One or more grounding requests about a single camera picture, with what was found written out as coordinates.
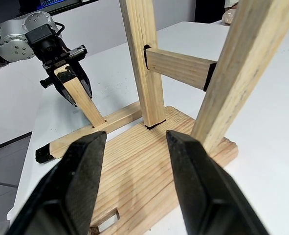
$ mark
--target wooden leg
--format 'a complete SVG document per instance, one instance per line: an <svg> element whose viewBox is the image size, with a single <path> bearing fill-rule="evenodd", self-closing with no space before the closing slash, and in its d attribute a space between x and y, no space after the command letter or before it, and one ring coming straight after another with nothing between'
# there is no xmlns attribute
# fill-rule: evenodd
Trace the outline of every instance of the wooden leg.
<svg viewBox="0 0 289 235"><path fill-rule="evenodd" d="M68 64L56 69L54 73L56 76L58 76L58 78L65 75L74 76L74 74L71 73ZM99 126L105 123L104 118L86 93L84 87L77 77L70 79L63 85L93 126Z"/></svg>
<svg viewBox="0 0 289 235"><path fill-rule="evenodd" d="M110 115L105 116L107 122L103 125L99 125L94 128L91 125L84 126L36 150L36 161L39 163L45 163L53 158L61 158L66 153L71 143L80 139L82 136L90 135L97 131L106 131L107 134L109 134L110 132L119 129L122 126L139 119L140 117L141 109L139 102L132 103Z"/></svg>
<svg viewBox="0 0 289 235"><path fill-rule="evenodd" d="M157 47L152 0L120 0L144 124L165 120L161 75L146 67L144 47Z"/></svg>
<svg viewBox="0 0 289 235"><path fill-rule="evenodd" d="M191 133L210 152L289 29L289 1L242 0Z"/></svg>

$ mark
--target wooden stool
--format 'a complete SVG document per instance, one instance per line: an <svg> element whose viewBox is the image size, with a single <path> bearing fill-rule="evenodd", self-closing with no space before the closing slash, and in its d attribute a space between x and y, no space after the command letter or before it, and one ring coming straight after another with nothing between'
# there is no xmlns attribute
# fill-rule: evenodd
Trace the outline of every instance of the wooden stool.
<svg viewBox="0 0 289 235"><path fill-rule="evenodd" d="M223 136L289 29L289 1L240 1L218 62L158 49L152 0L120 0L120 5L139 102L102 117L74 78L64 85L93 126L48 147L51 157L60 158L81 136L109 133L143 117L106 145L91 222L95 228L118 213L119 220L102 234L137 235L178 206L166 130L190 134L222 166L237 156L236 144ZM196 120L164 107L161 74L206 91Z"/></svg>

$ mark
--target cable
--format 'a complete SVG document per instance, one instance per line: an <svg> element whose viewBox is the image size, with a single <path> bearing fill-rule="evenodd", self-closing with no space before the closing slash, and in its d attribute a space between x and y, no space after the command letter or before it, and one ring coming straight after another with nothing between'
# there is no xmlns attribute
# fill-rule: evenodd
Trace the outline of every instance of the cable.
<svg viewBox="0 0 289 235"><path fill-rule="evenodd" d="M12 187L12 188L18 188L18 185L11 185L11 184L1 183L1 182L0 182L0 185L2 185L2 186Z"/></svg>
<svg viewBox="0 0 289 235"><path fill-rule="evenodd" d="M62 23L55 22L56 25L60 26L61 29L57 31L57 35L60 35L61 32L65 29L65 26Z"/></svg>

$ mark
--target floor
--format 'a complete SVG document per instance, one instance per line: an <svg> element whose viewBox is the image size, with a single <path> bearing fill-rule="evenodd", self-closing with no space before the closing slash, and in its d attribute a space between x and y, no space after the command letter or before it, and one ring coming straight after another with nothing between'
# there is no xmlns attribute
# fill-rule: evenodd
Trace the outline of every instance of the floor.
<svg viewBox="0 0 289 235"><path fill-rule="evenodd" d="M0 149L0 229L8 227L6 215L13 207L30 136Z"/></svg>

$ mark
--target wooden stick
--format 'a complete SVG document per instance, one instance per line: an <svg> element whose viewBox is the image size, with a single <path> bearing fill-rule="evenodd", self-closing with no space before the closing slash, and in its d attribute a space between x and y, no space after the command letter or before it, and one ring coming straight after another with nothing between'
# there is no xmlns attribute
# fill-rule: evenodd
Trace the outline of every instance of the wooden stick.
<svg viewBox="0 0 289 235"><path fill-rule="evenodd" d="M289 1L240 1L191 133L207 152L222 140L288 29Z"/></svg>
<svg viewBox="0 0 289 235"><path fill-rule="evenodd" d="M66 64L56 69L54 73L56 76L61 77L63 76L63 74L65 75L66 73L71 73L69 72L69 70L70 66ZM105 123L104 118L86 93L84 87L82 86L81 82L77 77L65 82L63 85L69 92L73 100L76 102L78 107L84 112L92 125L99 126Z"/></svg>
<svg viewBox="0 0 289 235"><path fill-rule="evenodd" d="M107 122L102 125L94 128L91 125L85 126L36 150L36 160L39 163L44 163L53 158L61 158L65 154L69 145L82 136L101 130L104 130L107 133L113 132L122 126L139 119L141 116L140 103L135 102L130 104L117 112L107 115L105 117Z"/></svg>
<svg viewBox="0 0 289 235"><path fill-rule="evenodd" d="M152 0L120 0L144 124L165 120L161 75L147 69L144 47L157 47Z"/></svg>
<svg viewBox="0 0 289 235"><path fill-rule="evenodd" d="M208 75L212 75L216 64L215 61L157 48L147 49L146 59L149 70L158 72L201 90L204 90L206 79Z"/></svg>

